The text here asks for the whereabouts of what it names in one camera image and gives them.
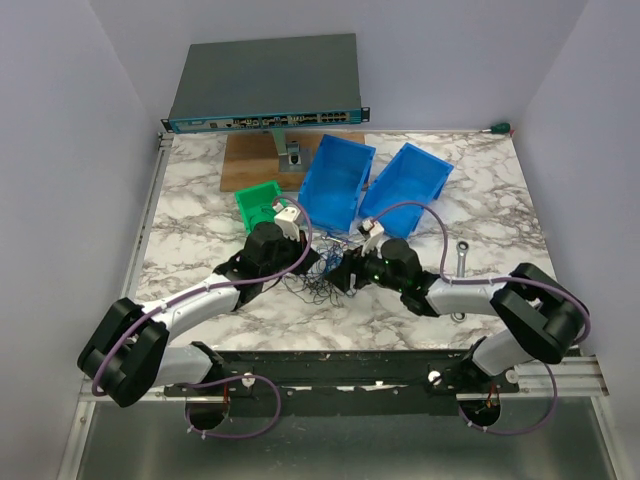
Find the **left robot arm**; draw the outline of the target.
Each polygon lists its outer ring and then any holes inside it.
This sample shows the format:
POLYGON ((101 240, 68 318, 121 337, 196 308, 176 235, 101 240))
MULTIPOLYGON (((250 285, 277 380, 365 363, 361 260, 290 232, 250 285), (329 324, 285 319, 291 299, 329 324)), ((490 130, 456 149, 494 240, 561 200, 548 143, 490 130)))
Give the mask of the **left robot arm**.
POLYGON ((239 252, 194 287, 147 304, 127 297, 114 302, 81 350, 77 366, 94 380, 97 394, 120 407, 133 405, 155 386, 187 383, 201 395, 212 394, 222 372, 211 351, 173 348, 171 342, 248 304, 280 275, 306 273, 318 259, 306 236, 289 239, 276 224, 262 222, 239 252))

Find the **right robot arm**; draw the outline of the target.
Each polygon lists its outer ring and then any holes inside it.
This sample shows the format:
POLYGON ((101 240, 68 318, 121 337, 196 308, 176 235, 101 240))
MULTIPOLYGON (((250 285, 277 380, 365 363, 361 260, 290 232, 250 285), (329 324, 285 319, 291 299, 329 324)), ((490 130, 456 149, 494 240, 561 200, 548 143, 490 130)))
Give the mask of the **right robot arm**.
POLYGON ((585 305, 531 263, 519 264, 504 277, 447 279, 423 269, 405 240, 391 239, 380 249, 347 251, 326 279, 343 292, 369 284, 395 291, 418 316, 478 314, 501 319, 505 329, 480 339, 462 361, 461 382, 474 392, 485 390, 497 375, 518 364, 560 363, 590 331, 585 305))

